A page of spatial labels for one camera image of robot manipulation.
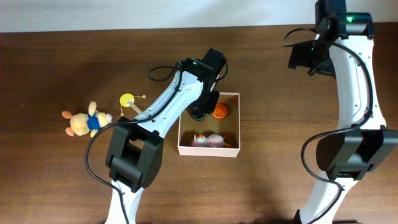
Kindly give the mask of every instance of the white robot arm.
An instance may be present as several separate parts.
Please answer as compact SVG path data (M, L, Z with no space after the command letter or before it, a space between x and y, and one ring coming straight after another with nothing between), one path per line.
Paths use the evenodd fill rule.
M203 60L188 58L179 62L171 84L150 107L133 121L122 117L112 125L114 132L106 158L112 183L104 183L92 174L86 162L95 179L113 188L106 224L136 222L142 192L155 179L162 164L165 135L188 106L195 107L192 117L197 120L213 112L220 95L213 89L223 78L219 75L224 66L225 76L226 59L215 49L210 49ZM144 143L142 149L129 143L137 140Z
M377 100L371 15L346 12L345 0L319 0L315 11L317 28L305 30L316 32L317 40L285 44L294 47L289 67L310 67L310 75L335 75L339 130L309 139L324 137L317 145L318 175L303 159L308 141L303 147L303 164L318 180L294 222L329 224L348 191L398 145L398 134L386 129Z

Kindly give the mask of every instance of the orange toy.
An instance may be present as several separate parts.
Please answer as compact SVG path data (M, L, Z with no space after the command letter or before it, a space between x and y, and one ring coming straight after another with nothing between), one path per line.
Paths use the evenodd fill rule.
M221 103L217 103L216 108L213 112L213 116L217 119L223 119L226 117L227 114L228 110L226 109L226 106Z

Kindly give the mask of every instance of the yellow lollipop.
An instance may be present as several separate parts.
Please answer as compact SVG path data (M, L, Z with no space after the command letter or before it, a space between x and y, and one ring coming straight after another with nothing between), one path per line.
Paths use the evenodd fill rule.
M123 110L122 110L122 106L124 107L131 107L135 112L137 112L137 114L141 114L142 111L134 104L134 97L139 97L139 98L146 98L146 95L142 95L142 96L133 96L130 93L125 93L122 96L120 96L119 102L120 102L120 116L124 116L123 114Z

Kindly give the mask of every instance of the cardboard box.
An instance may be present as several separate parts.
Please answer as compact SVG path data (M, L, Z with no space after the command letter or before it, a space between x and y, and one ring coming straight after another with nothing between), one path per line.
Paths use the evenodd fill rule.
M218 103L224 104L228 110L227 117L223 119L216 119L212 114L208 114L203 121L196 121L186 110L181 114L178 127L178 151L181 156L236 157L238 155L241 149L239 93L220 93ZM191 147L195 134L203 134L206 137L212 134L227 136L224 141L232 147Z

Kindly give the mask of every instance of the wooden table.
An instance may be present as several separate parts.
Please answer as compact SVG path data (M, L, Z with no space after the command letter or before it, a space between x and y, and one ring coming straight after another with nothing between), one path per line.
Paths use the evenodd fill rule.
M315 180L300 148L311 135L335 129L336 81L287 68L282 37L297 26L107 30L0 35L0 223L103 223L111 189L84 167L89 135L70 137L61 111L86 113L90 101L119 118L123 93L145 94L149 106L168 82L150 81L155 66L201 58L209 47L228 58L219 91L241 94L241 152L235 159L182 157L178 124L165 138L162 168L144 191L139 223L249 223L290 219ZM374 73L382 113L398 128L398 24L376 24ZM132 118L134 113L125 110ZM111 131L90 154L107 178ZM315 144L308 160L316 169ZM346 197L336 219L396 223L398 151Z

